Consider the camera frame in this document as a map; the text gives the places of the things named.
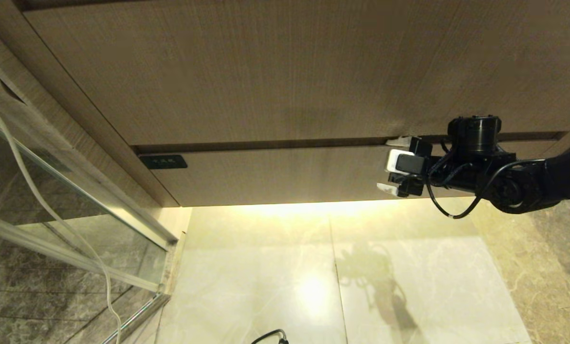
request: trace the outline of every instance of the white cable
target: white cable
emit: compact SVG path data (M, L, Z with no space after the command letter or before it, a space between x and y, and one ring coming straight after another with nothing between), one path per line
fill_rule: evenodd
M36 197L38 202L44 207L44 209L47 211L47 213L49 213L49 215L51 215L51 217L55 218L55 220L57 220L59 222L59 224L61 224L64 228L68 229L71 233L73 233L73 235L75 235L75 237L77 237L79 240L81 240L81 242L83 242L83 244L89 248L90 252L92 252L92 255L96 258L98 266L102 269L102 272L104 274L104 278L106 279L106 302L107 302L109 311L117 319L117 340L116 340L116 344L119 344L119 341L121 338L121 318L119 317L117 312L115 312L115 310L113 309L113 304L110 300L110 275L106 269L106 265L104 264L104 261L100 258L100 256L97 254L97 252L94 250L94 248L90 245L90 243L80 233L78 233L76 229L74 229L71 225L67 224L67 222L65 222L49 206L49 204L47 204L47 202L45 201L45 199L43 198L41 193L38 191L38 188L34 184L32 177L28 173L28 170L25 167L25 163L23 163L23 159L21 157L21 154L19 153L19 149L18 149L18 146L15 142L15 139L11 135L11 132L9 131L9 129L7 127L7 124L5 124L5 122L2 120L1 117L0 117L0 129L5 134L5 137L7 138L9 146L11 146L11 150L12 150L12 153L15 157L15 160L18 163L19 169L21 170L21 172L23 174L23 178L25 178L25 181L28 183L28 186L32 190L34 197Z

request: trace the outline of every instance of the wooden cabinet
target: wooden cabinet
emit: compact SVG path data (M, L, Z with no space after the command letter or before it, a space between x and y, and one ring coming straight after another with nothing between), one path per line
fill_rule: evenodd
M162 205L387 198L384 139L456 116L500 116L523 159L570 146L570 1L20 3L0 37ZM138 163L167 146L189 168Z
M551 144L503 146L525 159ZM434 149L440 155L440 148ZM361 146L184 153L187 168L153 172L184 206L384 200L394 198L376 187L388 183L384 169L389 150ZM437 189L436 195L470 194Z
M130 145L570 130L570 1L131 1L25 17Z

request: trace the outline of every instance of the wood grain panel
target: wood grain panel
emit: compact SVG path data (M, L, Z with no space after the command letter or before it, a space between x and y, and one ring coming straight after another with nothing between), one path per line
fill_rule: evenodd
M184 206L305 203L394 198L387 183L387 146L300 148L183 154L181 170L154 170ZM456 191L440 196L465 195Z
M2 84L16 96L12 97ZM161 206L62 109L1 41L0 113L16 139L81 189L103 204L124 207L158 235L176 238L156 220Z
M13 1L0 0L0 39L7 44L5 46L0 41L0 78L7 80L9 87L16 88L16 91L27 92L33 97L33 100L38 99L38 102L42 102L44 97L41 96L42 89L36 91L36 80L34 78L38 79L40 85L49 92L49 97L45 97L44 102L50 108L49 111L43 111L43 115L47 117L47 120L54 123L60 132L71 134L72 131L75 136L69 137L69 141L77 144L77 148L83 154L89 155L87 150L91 148L91 145L87 142L80 143L77 141L79 139L77 132L71 130L71 128L77 129L78 124L82 126L82 129L91 136L87 137L84 133L86 139L95 140L100 145L98 149L92 151L93 157L99 160L99 162L95 162L97 168L104 172L107 169L119 168L118 166L113 167L114 164L119 165L134 178L132 183L140 184L144 192L149 194L160 206L177 205L164 187L138 160L132 149L108 120L102 116L90 99L75 84L71 76L67 74L66 70L49 51L49 48L28 24ZM18 66L24 68L24 73L19 71ZM26 74L29 75L25 68L32 73L31 82L22 78ZM51 99L51 96L55 98L58 104ZM66 115L63 115L62 110L59 109L60 105L66 110ZM73 120L66 120L68 117L72 117ZM102 157L102 152L97 152L101 150L105 150L112 159ZM124 181L123 179L129 178L122 176L121 173L117 177L110 175L110 178L124 190L138 189L137 185L130 186L130 181Z
M570 130L570 1L144 1L26 18L128 144Z

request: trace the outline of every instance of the black wire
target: black wire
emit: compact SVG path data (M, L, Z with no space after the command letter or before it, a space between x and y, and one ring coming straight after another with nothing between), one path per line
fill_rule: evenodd
M437 186L437 187L446 187L446 186L447 186L447 183L449 183L449 182L451 181L451 179L455 178L455 176L456 176L459 172L461 172L461 170L463 170L463 169L466 168L466 167L472 167L472 166L474 166L474 164L473 164L473 163L470 163L470 162L458 166L457 168L455 168L455 169L453 170L453 172L451 172L451 174L449 174L449 175L442 181L442 183L436 183L436 184L434 184L434 186Z
M283 331L282 329L276 329L276 330L274 330L274 331L270 331L269 333L266 333L265 335L263 335L263 336L257 338L257 339L254 340L251 344L257 344L257 343L261 342L262 340L264 340L264 339L270 337L271 335L276 335L277 333L282 334L282 335L283 335L283 340L284 340L285 342L287 342L287 335L285 334L285 331Z
M440 140L440 146L442 146L442 150L443 150L445 153L448 153L448 152L449 152L449 149L447 148L447 144L445 143L445 140L444 140L444 139Z
M475 209L475 207L477 206L478 202L480 202L480 200L482 200L482 196L484 195L485 192L487 192L487 190L489 189L489 187L491 186L491 184L493 183L493 180L495 180L495 178L504 170L506 170L507 168L510 168L512 166L517 166L517 165L527 165L529 163L539 163L539 162L543 162L545 161L545 159L529 159L529 160L521 160L521 161L513 161L511 163L507 163L506 165L502 166L501 168L498 168L495 172L493 172L493 174L491 175L490 179L487 181L487 183L485 183L484 187L482 188L481 192L478 194L478 196L476 196L476 198L472 201L472 203L470 204L470 206L468 206L468 208L461 214L459 215L451 215L449 214L447 211L445 211L444 209L442 209L442 207L438 204L438 201L436 201L436 198L434 197L434 192L431 189L431 183L429 182L429 179L431 178L431 174L427 175L427 180L426 180L426 185L427 185L427 191L429 192L429 197L431 198L432 202L434 203L434 205L436 206L436 208L438 208L438 210L440 210L441 213L443 213L444 215L446 215L447 217L450 218L454 218L455 220L458 220L460 218L466 217L468 214L470 214L470 212Z
M453 154L455 154L455 150L450 150L447 152L447 154L445 154L443 157L441 157L440 159L438 159L438 161L434 164L434 166L432 166L429 169L429 172L427 173L427 176L431 178L432 174L434 174L434 172L436 172L436 170L438 170L438 168L442 165L444 165L444 163L446 163L449 159L451 159L451 157L453 156Z

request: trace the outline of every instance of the floor tile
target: floor tile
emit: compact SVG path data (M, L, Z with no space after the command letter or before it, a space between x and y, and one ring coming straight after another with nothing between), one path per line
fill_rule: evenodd
M104 276L0 242L0 343L64 343L105 307Z
M320 205L194 209L157 343L248 344L276 328L292 343L346 342Z
M114 298L113 309L125 322L134 315L154 293L138 287L131 287L119 298ZM107 309L97 314L96 318L75 333L66 344L101 343L117 329L117 320Z
M122 344L154 344L163 309L159 309L149 319L145 320Z
M469 218L534 343L570 343L570 200L521 215L501 213L483 201Z
M429 200L335 204L330 219L350 344L529 341L471 220Z

